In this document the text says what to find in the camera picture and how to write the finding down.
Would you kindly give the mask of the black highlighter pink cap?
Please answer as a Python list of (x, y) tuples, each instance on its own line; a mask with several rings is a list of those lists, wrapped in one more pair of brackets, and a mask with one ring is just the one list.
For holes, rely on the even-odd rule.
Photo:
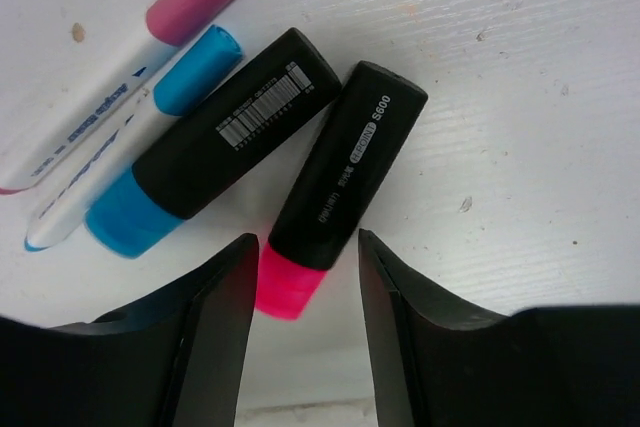
[(298, 319), (368, 209), (428, 94), (373, 62), (352, 69), (269, 233), (255, 307)]

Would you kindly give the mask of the black highlighter blue cap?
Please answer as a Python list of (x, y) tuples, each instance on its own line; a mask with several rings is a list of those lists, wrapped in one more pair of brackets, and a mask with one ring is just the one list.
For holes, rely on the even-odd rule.
[(169, 128), (93, 203), (87, 230), (137, 258), (219, 197), (341, 91), (322, 54), (286, 30)]

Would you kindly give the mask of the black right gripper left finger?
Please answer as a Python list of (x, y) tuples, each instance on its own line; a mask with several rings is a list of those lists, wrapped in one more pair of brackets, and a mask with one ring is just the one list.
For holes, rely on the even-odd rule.
[(230, 426), (259, 244), (243, 234), (193, 271), (90, 323), (1, 321), (5, 426)]

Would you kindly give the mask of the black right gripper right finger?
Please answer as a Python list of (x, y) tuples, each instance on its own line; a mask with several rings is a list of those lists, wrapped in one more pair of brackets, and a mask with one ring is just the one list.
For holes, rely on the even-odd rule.
[(504, 316), (420, 274), (373, 232), (359, 278), (382, 426), (635, 426), (639, 309)]

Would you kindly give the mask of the white marker pink cap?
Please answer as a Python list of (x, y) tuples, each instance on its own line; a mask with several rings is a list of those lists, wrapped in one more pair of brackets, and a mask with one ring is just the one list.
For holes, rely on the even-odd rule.
[(156, 0), (103, 65), (36, 112), (1, 153), (1, 192), (39, 183), (233, 0)]

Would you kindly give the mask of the white marker blue cap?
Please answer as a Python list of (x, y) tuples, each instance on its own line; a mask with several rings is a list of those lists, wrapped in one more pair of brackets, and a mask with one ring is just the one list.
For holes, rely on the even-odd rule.
[(243, 59), (237, 40), (213, 25), (146, 96), (106, 122), (106, 134), (50, 189), (24, 239), (28, 252), (59, 244), (96, 199), (175, 122), (196, 109)]

